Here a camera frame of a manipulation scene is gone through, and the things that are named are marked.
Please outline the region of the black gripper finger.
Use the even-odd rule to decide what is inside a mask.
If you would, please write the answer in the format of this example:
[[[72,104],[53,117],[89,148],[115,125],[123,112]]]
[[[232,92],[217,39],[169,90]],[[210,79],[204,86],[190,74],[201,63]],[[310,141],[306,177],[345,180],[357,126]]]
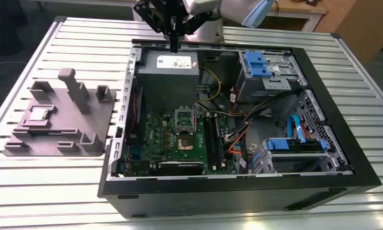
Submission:
[[[176,53],[180,38],[192,35],[213,16],[212,0],[177,0],[176,10]]]
[[[170,52],[176,53],[176,0],[137,0],[133,10],[156,33],[162,33],[169,41]]]

